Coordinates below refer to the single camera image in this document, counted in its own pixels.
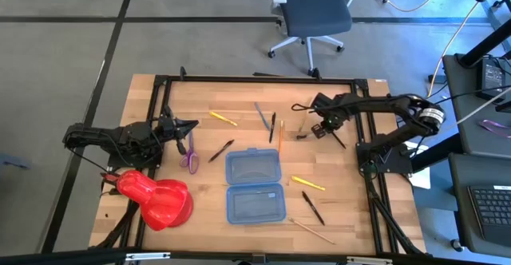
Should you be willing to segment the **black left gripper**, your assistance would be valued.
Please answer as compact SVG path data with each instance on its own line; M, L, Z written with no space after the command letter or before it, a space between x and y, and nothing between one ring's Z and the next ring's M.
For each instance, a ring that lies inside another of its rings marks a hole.
M182 156L187 153L182 140L199 124L198 120L176 119L168 105L162 109L158 119L157 138L159 142L174 140L179 154Z

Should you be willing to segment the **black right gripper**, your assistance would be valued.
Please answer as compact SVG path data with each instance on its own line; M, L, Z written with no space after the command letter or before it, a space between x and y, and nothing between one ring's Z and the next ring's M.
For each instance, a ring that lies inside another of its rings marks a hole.
M312 133L316 138L322 138L327 134L332 134L339 144L346 149L346 145L334 133L345 121L350 119L351 114L343 107L347 103L346 94L337 94L329 98L323 93L318 93L311 103L313 112L322 117L319 124L311 127Z

